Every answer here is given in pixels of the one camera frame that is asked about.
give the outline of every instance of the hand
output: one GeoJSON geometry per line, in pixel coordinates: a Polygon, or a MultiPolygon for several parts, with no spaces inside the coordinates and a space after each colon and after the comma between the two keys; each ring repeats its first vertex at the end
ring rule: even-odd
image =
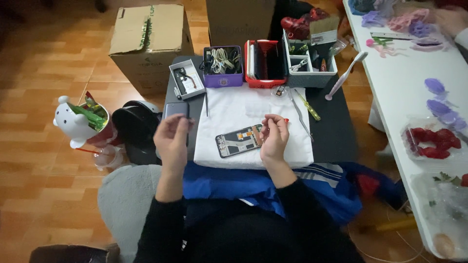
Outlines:
{"type": "Polygon", "coordinates": [[[192,127],[193,121],[183,114],[171,115],[159,124],[154,144],[166,171],[182,175],[187,165],[187,134],[192,127]]]}
{"type": "Polygon", "coordinates": [[[285,119],[280,115],[266,114],[262,121],[260,139],[263,141],[260,158],[265,166],[275,162],[284,162],[284,153],[289,139],[285,119]]]}
{"type": "Polygon", "coordinates": [[[456,37],[468,27],[468,12],[460,7],[436,10],[436,21],[443,32],[456,37]]]}

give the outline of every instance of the toothbrush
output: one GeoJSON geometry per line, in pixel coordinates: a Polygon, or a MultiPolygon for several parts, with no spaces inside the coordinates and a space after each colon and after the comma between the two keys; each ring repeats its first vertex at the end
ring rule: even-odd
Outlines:
{"type": "Polygon", "coordinates": [[[363,61],[367,57],[368,54],[369,54],[368,52],[364,52],[364,51],[359,52],[359,54],[355,57],[355,59],[351,63],[350,67],[348,67],[348,70],[343,75],[341,75],[341,77],[335,83],[330,93],[325,95],[325,99],[327,101],[331,101],[333,94],[335,94],[335,92],[341,87],[341,85],[343,85],[344,81],[348,78],[348,75],[350,74],[350,71],[352,69],[352,66],[354,66],[354,63],[356,63],[357,61],[363,61]]]}

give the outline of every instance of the yellow screwdriver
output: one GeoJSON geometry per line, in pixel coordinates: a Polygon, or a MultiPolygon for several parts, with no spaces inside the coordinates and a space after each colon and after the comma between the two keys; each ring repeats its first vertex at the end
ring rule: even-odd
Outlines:
{"type": "Polygon", "coordinates": [[[312,106],[310,106],[310,104],[306,101],[306,99],[304,99],[304,97],[301,96],[301,94],[297,91],[297,90],[294,90],[297,95],[299,95],[300,99],[302,100],[302,102],[304,103],[304,106],[307,108],[307,110],[310,112],[310,114],[312,115],[312,117],[314,117],[314,119],[316,121],[320,121],[320,116],[317,114],[317,112],[314,110],[314,108],[312,108],[312,106]]]}

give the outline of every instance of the purple tin box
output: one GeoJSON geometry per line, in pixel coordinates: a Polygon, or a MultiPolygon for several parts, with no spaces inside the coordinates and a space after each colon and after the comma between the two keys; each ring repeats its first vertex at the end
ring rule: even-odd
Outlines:
{"type": "Polygon", "coordinates": [[[242,53],[239,46],[217,46],[217,47],[205,47],[203,49],[204,58],[207,51],[217,48],[230,48],[232,52],[233,48],[237,49],[237,54],[241,55],[241,73],[238,74],[207,74],[207,70],[203,71],[203,80],[205,82],[205,87],[207,88],[222,88],[222,87],[240,87],[242,86],[244,68],[242,64],[242,53]]]}

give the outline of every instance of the gray storage basket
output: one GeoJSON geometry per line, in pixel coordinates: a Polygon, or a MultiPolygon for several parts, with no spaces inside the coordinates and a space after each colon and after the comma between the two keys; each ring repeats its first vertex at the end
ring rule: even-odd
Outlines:
{"type": "Polygon", "coordinates": [[[291,88],[306,88],[306,87],[315,87],[315,88],[325,88],[330,81],[330,79],[338,73],[336,68],[335,57],[331,57],[330,62],[327,65],[329,71],[327,72],[313,72],[312,71],[312,62],[310,61],[309,51],[307,50],[305,56],[295,56],[289,54],[289,45],[294,43],[294,40],[289,40],[286,35],[286,32],[283,30],[283,41],[286,46],[286,56],[288,62],[288,69],[291,66],[296,65],[302,59],[307,59],[307,71],[293,72],[289,70],[289,78],[286,82],[286,86],[291,88]]]}

